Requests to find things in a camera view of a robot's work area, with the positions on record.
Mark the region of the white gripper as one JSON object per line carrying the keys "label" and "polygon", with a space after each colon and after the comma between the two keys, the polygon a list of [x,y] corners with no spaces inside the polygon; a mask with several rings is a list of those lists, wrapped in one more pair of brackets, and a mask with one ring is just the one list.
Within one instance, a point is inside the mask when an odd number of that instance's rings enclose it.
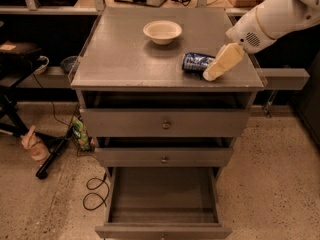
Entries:
{"label": "white gripper", "polygon": [[263,29],[255,7],[243,15],[237,23],[226,32],[234,43],[224,45],[215,60],[203,72],[207,81],[214,81],[242,61],[247,53],[258,53],[275,42]]}

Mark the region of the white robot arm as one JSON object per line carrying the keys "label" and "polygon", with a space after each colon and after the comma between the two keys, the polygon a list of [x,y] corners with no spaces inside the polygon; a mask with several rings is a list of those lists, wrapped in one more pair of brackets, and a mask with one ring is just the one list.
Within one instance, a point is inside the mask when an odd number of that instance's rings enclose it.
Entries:
{"label": "white robot arm", "polygon": [[320,0],[264,0],[226,32],[230,39],[205,69],[203,77],[214,81],[234,68],[245,54],[254,54],[288,33],[320,22]]}

